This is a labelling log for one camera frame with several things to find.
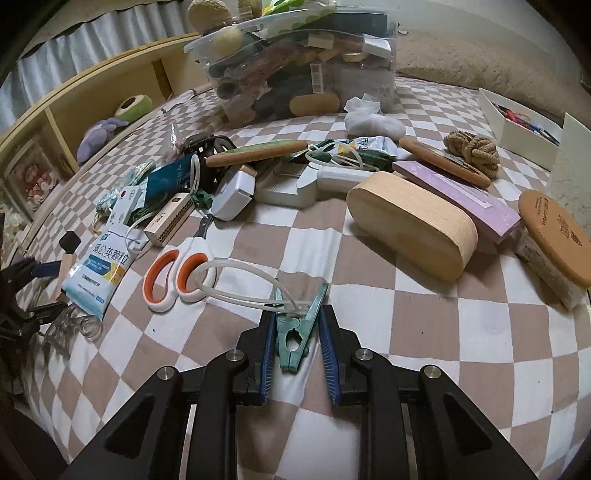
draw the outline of open white box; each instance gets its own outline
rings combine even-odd
[[[497,95],[488,90],[480,89],[478,105],[491,126],[499,146],[527,158],[538,164],[540,167],[552,170],[554,162],[556,161],[556,155],[558,154],[558,147],[551,141],[533,133],[527,128],[522,127],[511,120],[507,120],[500,111],[496,109],[493,103],[509,108],[514,112],[529,115],[535,123],[541,126],[559,142],[562,138],[562,129],[553,121],[548,120],[543,115],[534,112],[520,103],[509,100],[508,98]]]

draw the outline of checkered bed sheet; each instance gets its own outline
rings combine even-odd
[[[399,103],[392,116],[407,135],[443,148],[443,137],[454,129],[491,134],[477,92],[421,80],[396,82]],[[56,260],[57,240],[69,229],[81,237],[83,252],[93,240],[94,202],[130,166],[160,155],[173,118],[184,135],[216,131],[237,145],[346,135],[344,114],[224,130],[217,99],[206,92],[148,122],[83,175],[49,216],[30,253]],[[517,208],[525,189],[544,190],[546,171],[511,152],[499,153],[501,169],[491,193]],[[193,213],[172,245],[193,235],[198,224]],[[588,434],[588,308],[582,304],[566,312],[515,257],[514,238],[496,246],[481,239],[454,284],[430,278],[367,237],[340,198],[305,210],[253,202],[234,221],[216,220],[207,241],[217,257],[262,268],[296,298],[311,299],[323,280],[330,282],[329,302],[342,327],[396,365],[442,367],[541,479],[556,479]],[[97,342],[78,335],[69,361],[52,353],[46,362],[38,342],[31,350],[24,380],[31,408],[67,460],[158,367],[206,365],[258,322],[259,311],[215,299],[194,305],[178,300],[169,312],[152,313],[141,283],[157,255],[153,248],[126,273]],[[220,271],[217,287],[254,297],[271,294],[266,282],[229,268]],[[22,300],[30,296],[29,288]],[[314,334],[299,373],[282,374],[276,367],[269,403],[239,410],[241,478],[356,478],[359,412],[330,408],[319,350]]]

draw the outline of silver bolt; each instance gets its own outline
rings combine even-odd
[[[238,348],[228,350],[226,352],[226,358],[231,362],[239,362],[244,358],[244,352],[242,350],[239,350]]]
[[[173,367],[161,367],[158,370],[158,378],[160,380],[170,380],[174,377],[174,368]]]
[[[439,367],[436,367],[435,365],[427,365],[423,372],[429,378],[439,378],[441,376],[441,370],[439,370]]]
[[[355,356],[365,362],[371,360],[374,357],[374,353],[369,348],[360,348],[355,352]]]

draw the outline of pillow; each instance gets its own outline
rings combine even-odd
[[[562,125],[568,112],[591,128],[591,95],[547,66],[475,40],[413,31],[398,36],[396,71],[431,82],[498,93]]]

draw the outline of green tape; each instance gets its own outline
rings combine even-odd
[[[115,112],[115,118],[132,124],[152,110],[152,99],[147,95],[134,95],[121,102]]]

